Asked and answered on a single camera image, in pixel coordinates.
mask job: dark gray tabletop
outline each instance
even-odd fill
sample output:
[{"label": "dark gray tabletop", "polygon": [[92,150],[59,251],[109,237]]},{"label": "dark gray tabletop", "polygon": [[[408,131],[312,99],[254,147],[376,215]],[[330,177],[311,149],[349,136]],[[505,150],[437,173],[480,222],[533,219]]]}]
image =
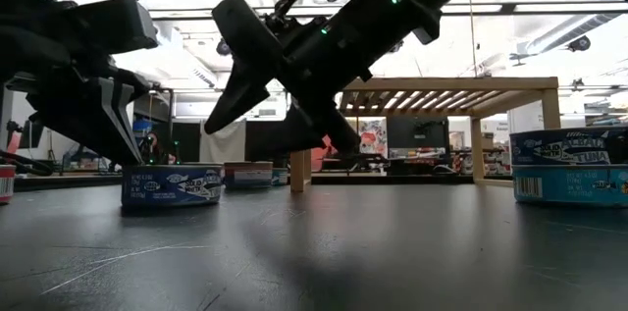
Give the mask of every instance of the dark gray tabletop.
[{"label": "dark gray tabletop", "polygon": [[0,309],[626,310],[628,211],[507,188],[313,186],[123,213],[120,188],[0,207]]}]

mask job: ceiling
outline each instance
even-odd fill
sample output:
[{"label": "ceiling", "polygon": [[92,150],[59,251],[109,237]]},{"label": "ceiling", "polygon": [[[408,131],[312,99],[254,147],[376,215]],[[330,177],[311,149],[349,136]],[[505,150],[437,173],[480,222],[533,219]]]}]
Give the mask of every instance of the ceiling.
[{"label": "ceiling", "polygon": [[[77,0],[80,3],[97,0]],[[142,0],[152,10],[211,8],[221,0]],[[277,0],[247,0],[254,7],[271,7]],[[524,2],[524,1],[596,1],[596,0],[453,0],[453,3]],[[324,0],[299,0],[300,6],[326,4]],[[371,71],[378,77],[473,77],[476,72],[492,71],[494,77],[556,76],[562,84],[575,78],[585,83],[625,83],[628,63],[623,50],[628,37],[628,22],[622,16],[587,33],[591,49],[569,52],[555,49],[523,60],[525,64],[512,67],[508,60],[516,52],[516,45],[535,39],[567,20],[569,16],[447,17],[442,19],[441,38],[432,44],[421,45],[414,36],[408,36],[399,52],[378,61]],[[174,22],[183,37],[183,49],[189,58],[180,55],[173,60],[159,51],[140,51],[120,57],[123,64],[132,65],[149,78],[177,88],[202,88],[206,84],[191,76],[194,70],[205,70],[217,75],[224,84],[229,76],[231,57],[219,56],[216,46],[220,34],[211,21]],[[486,67],[474,67],[486,61]]]}]

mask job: wooden leg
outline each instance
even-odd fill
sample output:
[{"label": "wooden leg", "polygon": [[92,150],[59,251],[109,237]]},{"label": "wooden leg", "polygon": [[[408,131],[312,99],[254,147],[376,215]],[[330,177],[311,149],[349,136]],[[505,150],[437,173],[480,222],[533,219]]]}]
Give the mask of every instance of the wooden leg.
[{"label": "wooden leg", "polygon": [[292,193],[299,193],[304,189],[305,161],[303,157],[302,151],[290,153],[290,190]]},{"label": "wooden leg", "polygon": [[303,152],[303,179],[308,183],[312,181],[312,151],[310,149]]},{"label": "wooden leg", "polygon": [[560,129],[558,90],[543,90],[543,122],[546,130]]},{"label": "wooden leg", "polygon": [[484,154],[482,151],[482,119],[471,118],[471,153],[473,158],[473,181],[484,179]]}]

